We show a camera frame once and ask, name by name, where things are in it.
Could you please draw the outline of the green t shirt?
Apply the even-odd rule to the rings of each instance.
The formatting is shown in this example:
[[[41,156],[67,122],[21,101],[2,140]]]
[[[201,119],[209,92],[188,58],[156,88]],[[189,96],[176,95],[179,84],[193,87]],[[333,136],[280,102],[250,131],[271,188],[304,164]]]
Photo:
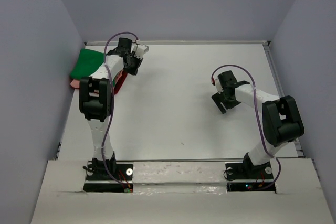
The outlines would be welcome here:
[[[77,62],[70,73],[71,79],[80,80],[82,77],[88,77],[93,74],[104,61],[102,52],[82,48],[80,50]]]

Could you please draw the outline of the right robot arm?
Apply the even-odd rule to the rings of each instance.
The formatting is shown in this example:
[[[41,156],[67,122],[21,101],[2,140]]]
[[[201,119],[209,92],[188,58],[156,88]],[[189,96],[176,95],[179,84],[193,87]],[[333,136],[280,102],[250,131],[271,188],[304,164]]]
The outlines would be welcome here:
[[[238,81],[231,70],[212,77],[211,82],[217,90],[212,99],[223,114],[242,103],[254,109],[261,138],[241,163],[226,168],[228,180],[253,179],[268,167],[281,148],[304,134],[300,112],[292,96],[280,97],[261,91],[253,78]]]

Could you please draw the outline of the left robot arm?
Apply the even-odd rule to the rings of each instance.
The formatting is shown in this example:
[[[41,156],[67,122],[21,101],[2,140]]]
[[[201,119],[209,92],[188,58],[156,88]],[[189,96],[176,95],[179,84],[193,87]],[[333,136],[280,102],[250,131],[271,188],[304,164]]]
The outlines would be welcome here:
[[[114,49],[107,49],[108,45],[105,45],[102,65],[90,76],[80,79],[79,110],[89,124],[93,142],[93,157],[84,169],[89,175],[121,183],[115,177],[117,162],[109,135],[114,113],[113,81],[121,72],[137,75],[149,46],[137,40],[119,38]]]

